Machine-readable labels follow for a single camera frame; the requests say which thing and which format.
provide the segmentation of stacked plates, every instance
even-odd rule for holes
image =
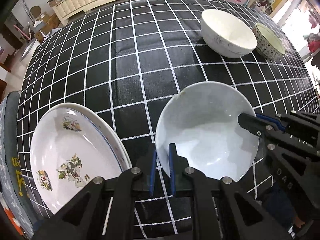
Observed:
[[[63,103],[39,121],[30,145],[36,187],[56,213],[97,176],[111,179],[132,167],[111,127],[90,109]]]

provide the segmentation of blue rim of plate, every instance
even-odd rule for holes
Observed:
[[[106,143],[107,143],[108,146],[110,147],[110,149],[111,149],[111,151],[112,151],[112,153],[113,153],[113,156],[114,156],[114,157],[116,158],[116,160],[117,160],[117,163],[118,163],[118,165],[119,165],[119,168],[120,168],[121,172],[123,172],[123,169],[122,169],[122,167],[121,167],[121,165],[120,165],[120,163],[119,163],[119,160],[118,160],[118,158],[117,158],[117,156],[116,156],[113,148],[111,147],[111,145],[110,145],[110,143],[108,142],[107,138],[106,138],[106,137],[103,135],[103,133],[100,131],[100,129],[99,129],[88,117],[86,117],[84,114],[81,114],[81,113],[78,112],[77,110],[74,110],[74,109],[68,108],[68,107],[63,107],[63,108],[64,108],[64,109],[69,109],[69,110],[71,110],[71,111],[75,111],[76,113],[82,115],[85,119],[87,119],[87,120],[90,122],[90,124],[98,131],[98,133],[102,136],[102,138],[106,141]]]

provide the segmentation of white bowl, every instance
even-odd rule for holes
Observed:
[[[239,91],[220,82],[186,87],[164,107],[156,127],[156,150],[170,176],[168,147],[175,143],[179,156],[207,177],[238,181],[256,156],[259,138],[240,127],[239,114],[255,116]]]
[[[36,187],[53,213],[94,177],[111,179],[128,169],[122,156],[118,159],[97,126],[71,108],[50,109],[38,123],[30,145]]]
[[[252,30],[230,13],[216,9],[204,10],[200,24],[205,43],[222,56],[240,58],[257,47]]]

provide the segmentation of table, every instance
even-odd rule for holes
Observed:
[[[240,59],[221,57],[201,37],[199,19],[209,8],[227,11],[250,27],[255,22],[267,25],[284,42],[287,54],[276,62],[255,50]],[[157,120],[170,98],[206,80],[238,89],[257,113],[320,113],[303,61],[281,29],[267,15],[222,0],[116,3],[46,39],[27,69],[17,123],[21,172],[37,212],[52,215],[36,190],[29,146],[37,122],[50,107],[74,102],[96,112],[116,131],[135,165],[154,142]],[[258,153],[239,181],[254,198],[273,184],[261,160]],[[157,170],[155,199],[136,203],[135,238],[191,230],[189,199],[172,197],[159,163]]]

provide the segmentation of gray cushion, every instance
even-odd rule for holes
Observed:
[[[18,158],[19,98],[18,92],[12,92],[0,104],[0,180],[7,205],[30,237],[33,235],[32,224],[40,217],[34,211],[27,196]]]

